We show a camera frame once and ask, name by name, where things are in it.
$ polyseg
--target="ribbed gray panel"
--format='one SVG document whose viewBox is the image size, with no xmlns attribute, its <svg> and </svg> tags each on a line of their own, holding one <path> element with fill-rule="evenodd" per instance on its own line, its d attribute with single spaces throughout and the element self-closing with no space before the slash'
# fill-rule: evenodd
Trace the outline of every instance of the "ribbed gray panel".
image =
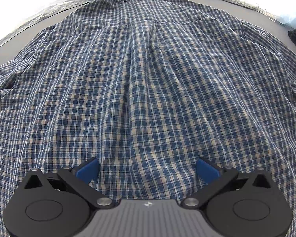
<svg viewBox="0 0 296 237">
<path fill-rule="evenodd" d="M 176 200 L 122 200 L 98 211 L 75 237 L 223 237 L 198 211 L 180 207 Z"/>
</svg>

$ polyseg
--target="silver bolt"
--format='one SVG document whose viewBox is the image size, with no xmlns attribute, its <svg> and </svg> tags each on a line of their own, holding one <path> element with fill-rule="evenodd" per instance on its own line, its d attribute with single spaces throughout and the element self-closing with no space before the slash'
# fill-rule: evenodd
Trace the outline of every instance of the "silver bolt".
<svg viewBox="0 0 296 237">
<path fill-rule="evenodd" d="M 195 198 L 187 198 L 184 200 L 184 204 L 190 207 L 194 207 L 199 204 L 199 201 Z"/>
<path fill-rule="evenodd" d="M 111 205 L 113 201 L 110 198 L 103 197 L 103 198 L 97 199 L 96 202 L 100 206 L 108 206 L 108 205 Z"/>
</svg>

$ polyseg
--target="blue gripper pad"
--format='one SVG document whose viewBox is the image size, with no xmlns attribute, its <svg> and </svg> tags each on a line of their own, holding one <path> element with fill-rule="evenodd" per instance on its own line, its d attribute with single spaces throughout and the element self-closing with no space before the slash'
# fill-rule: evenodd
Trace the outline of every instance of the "blue gripper pad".
<svg viewBox="0 0 296 237">
<path fill-rule="evenodd" d="M 207 184 L 214 181 L 222 174 L 222 168 L 211 163 L 209 160 L 199 157 L 196 163 L 196 173 Z"/>
<path fill-rule="evenodd" d="M 97 179 L 97 176 L 99 174 L 99 167 L 99 160 L 97 158 L 90 158 L 79 166 L 72 169 L 71 172 L 77 178 L 88 184 L 92 179 Z"/>
</svg>

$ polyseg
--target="blue checkered shirt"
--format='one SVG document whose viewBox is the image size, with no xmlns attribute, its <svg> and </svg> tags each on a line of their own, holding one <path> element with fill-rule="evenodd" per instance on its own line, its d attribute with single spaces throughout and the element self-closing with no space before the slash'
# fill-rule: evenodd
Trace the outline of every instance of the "blue checkered shirt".
<svg viewBox="0 0 296 237">
<path fill-rule="evenodd" d="M 293 209 L 296 55 L 265 30 L 187 0 L 95 0 L 0 67 L 2 212 L 30 168 L 90 157 L 118 200 L 183 199 L 199 156 L 266 168 Z"/>
</svg>

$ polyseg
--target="plaid shirt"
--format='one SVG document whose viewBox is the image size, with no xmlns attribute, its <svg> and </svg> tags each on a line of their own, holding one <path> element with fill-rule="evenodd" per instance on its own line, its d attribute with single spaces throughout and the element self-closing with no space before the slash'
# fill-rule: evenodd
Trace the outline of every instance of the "plaid shirt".
<svg viewBox="0 0 296 237">
<path fill-rule="evenodd" d="M 0 67 L 2 212 L 30 168 L 94 156 L 118 200 L 199 190 L 199 156 L 266 168 L 293 209 L 296 56 L 263 29 L 187 0 L 95 0 Z"/>
</svg>

